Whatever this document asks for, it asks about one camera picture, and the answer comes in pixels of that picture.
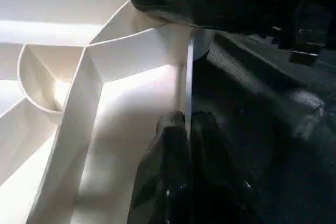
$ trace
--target white partition wall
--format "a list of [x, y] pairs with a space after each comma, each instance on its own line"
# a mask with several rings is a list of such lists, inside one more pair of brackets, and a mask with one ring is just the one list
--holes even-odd
[[12, 2], [0, 0], [0, 223], [126, 223], [159, 117], [190, 113], [191, 29], [128, 0]]

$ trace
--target black fabric surface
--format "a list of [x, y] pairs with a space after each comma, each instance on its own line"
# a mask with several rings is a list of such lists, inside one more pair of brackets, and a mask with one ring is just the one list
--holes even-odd
[[334, 55], [314, 68], [292, 66], [278, 49], [256, 57], [232, 38], [216, 35], [194, 63], [194, 112], [215, 115], [264, 223], [335, 223], [335, 82], [321, 79], [335, 80], [321, 67]]

